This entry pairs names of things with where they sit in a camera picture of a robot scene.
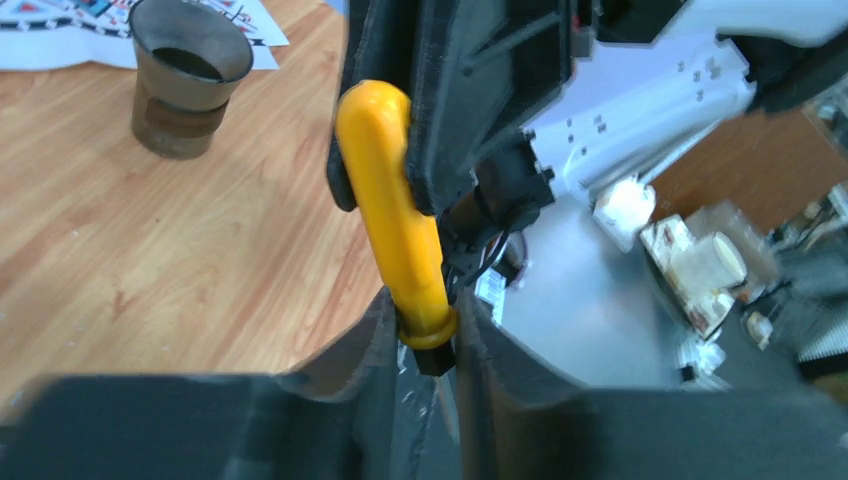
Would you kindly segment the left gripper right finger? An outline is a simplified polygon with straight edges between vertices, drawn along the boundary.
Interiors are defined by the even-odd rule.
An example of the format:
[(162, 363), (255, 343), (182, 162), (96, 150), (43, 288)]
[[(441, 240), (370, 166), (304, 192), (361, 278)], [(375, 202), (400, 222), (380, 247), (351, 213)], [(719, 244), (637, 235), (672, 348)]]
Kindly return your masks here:
[(456, 308), (466, 479), (843, 479), (847, 412), (808, 386), (713, 391), (587, 388)]

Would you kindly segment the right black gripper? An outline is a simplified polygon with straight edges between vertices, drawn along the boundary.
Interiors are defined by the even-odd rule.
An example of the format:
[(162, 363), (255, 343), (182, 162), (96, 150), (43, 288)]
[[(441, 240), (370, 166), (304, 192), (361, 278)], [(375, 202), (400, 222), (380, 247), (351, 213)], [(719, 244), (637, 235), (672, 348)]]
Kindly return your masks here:
[(346, 6), (339, 94), (362, 80), (409, 93), (406, 173), (418, 210), (435, 215), (447, 208), (488, 156), (475, 169), (475, 186), (440, 217), (444, 263), (466, 265), (498, 235), (533, 224), (555, 201), (554, 171), (537, 160), (535, 132), (516, 131), (571, 76), (573, 2), (424, 1), (420, 8), (418, 1), (356, 0)]

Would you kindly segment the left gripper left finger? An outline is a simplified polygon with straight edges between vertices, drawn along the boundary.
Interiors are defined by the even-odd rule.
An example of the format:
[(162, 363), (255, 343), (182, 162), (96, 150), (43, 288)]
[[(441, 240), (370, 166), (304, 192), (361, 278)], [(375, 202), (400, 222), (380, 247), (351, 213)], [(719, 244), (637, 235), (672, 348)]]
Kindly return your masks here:
[(5, 479), (385, 479), (396, 312), (386, 291), (281, 375), (68, 375), (14, 421)]

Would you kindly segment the yellow handled screwdriver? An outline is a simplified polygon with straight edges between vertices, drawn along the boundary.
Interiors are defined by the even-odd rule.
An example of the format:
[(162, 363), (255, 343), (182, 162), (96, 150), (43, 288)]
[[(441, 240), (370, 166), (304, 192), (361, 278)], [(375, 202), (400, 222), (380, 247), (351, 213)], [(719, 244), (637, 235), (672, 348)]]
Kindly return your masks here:
[(336, 140), (384, 285), (397, 311), (399, 340), (419, 371), (455, 365), (458, 317), (442, 274), (436, 220), (419, 212), (406, 178), (411, 101), (397, 87), (364, 80), (341, 98)]

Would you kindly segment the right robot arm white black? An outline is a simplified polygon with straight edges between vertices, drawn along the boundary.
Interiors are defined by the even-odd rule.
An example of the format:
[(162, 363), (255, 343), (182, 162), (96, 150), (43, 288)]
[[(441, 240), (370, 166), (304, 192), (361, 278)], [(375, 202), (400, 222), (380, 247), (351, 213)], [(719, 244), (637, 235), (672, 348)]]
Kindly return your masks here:
[(589, 166), (847, 69), (843, 1), (351, 1), (341, 89), (411, 102), (400, 175), (446, 257), (534, 223)]

